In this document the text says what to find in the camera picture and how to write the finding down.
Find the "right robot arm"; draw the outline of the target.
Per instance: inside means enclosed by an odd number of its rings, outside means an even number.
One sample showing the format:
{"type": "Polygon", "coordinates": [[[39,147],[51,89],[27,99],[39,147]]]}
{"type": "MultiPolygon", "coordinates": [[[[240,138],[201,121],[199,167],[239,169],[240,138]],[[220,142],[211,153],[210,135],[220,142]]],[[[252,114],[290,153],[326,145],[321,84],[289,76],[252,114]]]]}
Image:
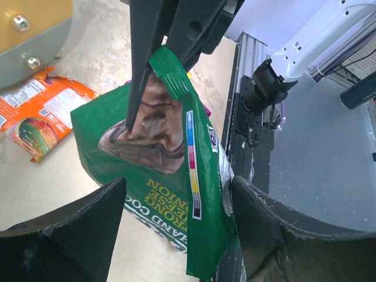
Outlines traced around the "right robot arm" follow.
{"type": "MultiPolygon", "coordinates": [[[[151,56],[167,47],[189,70],[204,52],[221,21],[225,1],[130,1],[132,84],[126,127],[132,129],[152,70],[151,56]]],[[[253,73],[254,87],[244,98],[255,114],[281,102],[306,68],[362,18],[375,11],[374,1],[327,1],[306,25],[253,73]]]]}

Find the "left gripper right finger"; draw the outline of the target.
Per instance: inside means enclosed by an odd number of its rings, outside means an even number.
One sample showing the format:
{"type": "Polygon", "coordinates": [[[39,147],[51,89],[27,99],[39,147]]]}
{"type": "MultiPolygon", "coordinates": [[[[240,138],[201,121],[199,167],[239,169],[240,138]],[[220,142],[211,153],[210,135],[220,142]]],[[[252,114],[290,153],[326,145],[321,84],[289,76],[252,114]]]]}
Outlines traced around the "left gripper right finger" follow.
{"type": "Polygon", "coordinates": [[[250,281],[375,281],[375,233],[325,223],[241,176],[231,199],[250,281]]]}

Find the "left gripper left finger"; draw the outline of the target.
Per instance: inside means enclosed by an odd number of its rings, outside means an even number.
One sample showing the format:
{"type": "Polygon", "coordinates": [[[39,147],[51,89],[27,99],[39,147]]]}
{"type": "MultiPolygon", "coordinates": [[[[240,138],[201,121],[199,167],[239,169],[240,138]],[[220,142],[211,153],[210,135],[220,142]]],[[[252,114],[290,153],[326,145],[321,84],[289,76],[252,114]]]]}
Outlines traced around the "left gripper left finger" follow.
{"type": "Polygon", "coordinates": [[[1,232],[1,281],[106,281],[126,198],[119,178],[1,232]]]}

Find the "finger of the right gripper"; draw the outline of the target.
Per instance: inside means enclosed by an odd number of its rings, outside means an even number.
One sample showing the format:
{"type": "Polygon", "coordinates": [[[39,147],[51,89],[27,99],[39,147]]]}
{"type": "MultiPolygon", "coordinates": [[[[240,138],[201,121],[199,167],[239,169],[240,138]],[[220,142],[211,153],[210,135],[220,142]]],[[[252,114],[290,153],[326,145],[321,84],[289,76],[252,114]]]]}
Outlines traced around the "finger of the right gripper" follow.
{"type": "Polygon", "coordinates": [[[151,66],[149,58],[168,32],[178,1],[135,0],[129,2],[132,51],[132,83],[126,128],[133,129],[151,66]]]}
{"type": "Polygon", "coordinates": [[[200,54],[211,54],[229,27],[226,1],[179,1],[167,47],[189,71],[200,54]]]}

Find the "green snack bag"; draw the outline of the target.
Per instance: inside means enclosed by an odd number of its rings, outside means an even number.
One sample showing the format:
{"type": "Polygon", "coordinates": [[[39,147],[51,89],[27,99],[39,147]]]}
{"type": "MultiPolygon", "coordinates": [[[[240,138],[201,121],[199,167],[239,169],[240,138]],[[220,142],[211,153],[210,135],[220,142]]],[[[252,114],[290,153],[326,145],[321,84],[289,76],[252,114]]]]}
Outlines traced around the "green snack bag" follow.
{"type": "Polygon", "coordinates": [[[188,275],[210,280],[237,233],[233,171],[176,55],[161,46],[149,62],[131,129],[130,84],[71,112],[79,157],[96,183],[124,178],[126,210],[187,255],[188,275]]]}

